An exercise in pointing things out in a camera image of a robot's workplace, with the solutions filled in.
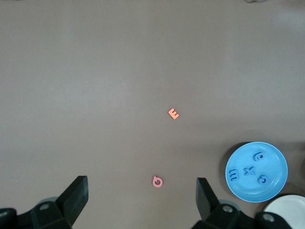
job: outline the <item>plate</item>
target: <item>plate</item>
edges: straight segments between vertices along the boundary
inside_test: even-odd
[[[264,202],[284,187],[288,166],[284,155],[265,142],[239,147],[229,158],[225,178],[230,190],[248,202]]]
[[[305,197],[287,195],[272,201],[264,211],[283,217],[292,229],[305,228]]]

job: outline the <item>white plate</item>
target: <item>white plate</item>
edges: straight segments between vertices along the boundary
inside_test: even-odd
[[[287,195],[277,198],[264,211],[283,217],[292,229],[305,229],[305,197]]]

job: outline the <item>blue plate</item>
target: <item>blue plate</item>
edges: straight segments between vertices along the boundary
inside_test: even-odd
[[[277,148],[265,142],[251,142],[230,157],[225,178],[230,190],[248,202],[264,202],[275,197],[288,176],[287,162]]]

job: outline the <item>gray surface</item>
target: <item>gray surface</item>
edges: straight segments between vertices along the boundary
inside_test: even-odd
[[[2,0],[0,206],[87,175],[75,229],[188,229],[206,177],[253,216],[266,203],[237,199],[224,166],[266,141],[304,190],[304,62],[302,0]]]

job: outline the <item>black object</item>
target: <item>black object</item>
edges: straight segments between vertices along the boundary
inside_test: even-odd
[[[0,209],[0,229],[71,229],[88,202],[88,178],[78,176],[56,199],[17,216],[13,208]]]
[[[197,178],[196,203],[201,216],[192,229],[291,229],[279,215],[259,212],[255,218],[229,204],[220,204],[206,178]]]

